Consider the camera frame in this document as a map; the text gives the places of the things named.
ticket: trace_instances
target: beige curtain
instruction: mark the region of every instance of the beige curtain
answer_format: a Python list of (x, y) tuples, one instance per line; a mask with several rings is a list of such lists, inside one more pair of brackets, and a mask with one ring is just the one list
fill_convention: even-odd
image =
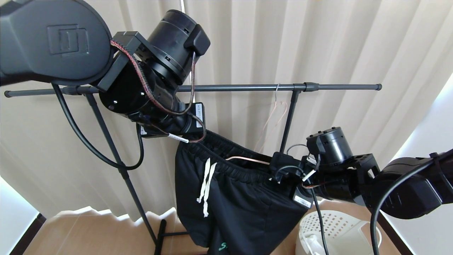
[[(147, 37), (180, 1), (91, 0), (111, 32)], [(453, 1), (450, 0), (186, 0), (211, 47), (197, 64), (197, 84), (382, 83), (377, 91), (302, 93), (288, 146), (331, 126), (343, 128), (355, 154), (373, 153), (381, 167), (424, 117), (453, 71)], [(27, 82), (8, 90), (49, 88)], [(207, 127), (271, 155), (280, 147), (290, 93), (197, 93)], [(187, 100), (188, 94), (181, 93)], [(77, 124), (113, 158), (84, 97), (66, 96)], [(135, 126), (100, 105), (123, 161), (139, 156)], [(116, 169), (92, 155), (69, 127), (55, 96), (1, 98), (2, 177), (46, 217), (91, 206), (119, 216), (139, 214)], [(131, 180), (147, 211), (175, 206), (174, 154), (169, 138), (145, 140), (145, 160)], [(300, 157), (303, 148), (291, 155)]]

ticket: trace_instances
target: perforated basket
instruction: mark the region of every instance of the perforated basket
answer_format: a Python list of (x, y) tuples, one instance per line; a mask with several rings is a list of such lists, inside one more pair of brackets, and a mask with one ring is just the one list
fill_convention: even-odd
[[(362, 232), (362, 227), (369, 224), (340, 211), (321, 210), (324, 224), (324, 234), (330, 255), (372, 255), (373, 249)], [(316, 235), (322, 246), (321, 228), (318, 213), (312, 212), (304, 216), (299, 224), (299, 240), (296, 245), (296, 255), (313, 255), (306, 238)], [(377, 229), (379, 245), (382, 236)]]

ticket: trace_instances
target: green logo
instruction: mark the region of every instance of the green logo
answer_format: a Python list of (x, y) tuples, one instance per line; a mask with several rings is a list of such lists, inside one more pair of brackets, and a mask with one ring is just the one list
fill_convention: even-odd
[(228, 247), (227, 247), (227, 243), (222, 243), (221, 245), (222, 245), (222, 246), (219, 248), (219, 251), (228, 248)]

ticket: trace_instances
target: elastic waistband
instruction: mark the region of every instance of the elastic waistband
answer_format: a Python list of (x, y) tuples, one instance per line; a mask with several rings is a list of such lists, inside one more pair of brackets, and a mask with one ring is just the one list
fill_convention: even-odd
[(241, 156), (270, 162), (271, 157), (244, 148), (209, 130), (207, 130), (203, 141), (198, 143), (181, 142), (178, 151), (180, 149), (203, 162), (211, 158), (211, 163), (217, 162), (215, 172), (224, 173), (238, 181), (247, 183), (265, 182), (271, 177), (268, 165), (242, 159), (232, 159), (235, 163), (225, 160), (232, 156)]

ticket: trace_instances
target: white wall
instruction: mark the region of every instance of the white wall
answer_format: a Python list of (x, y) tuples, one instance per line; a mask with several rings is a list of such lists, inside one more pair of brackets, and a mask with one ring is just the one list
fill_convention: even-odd
[[(429, 157), (453, 148), (453, 75), (436, 98), (424, 120), (395, 155)], [(417, 255), (451, 254), (453, 204), (442, 205), (418, 219), (388, 217)]]
[(38, 215), (23, 197), (0, 177), (0, 254), (9, 254)]

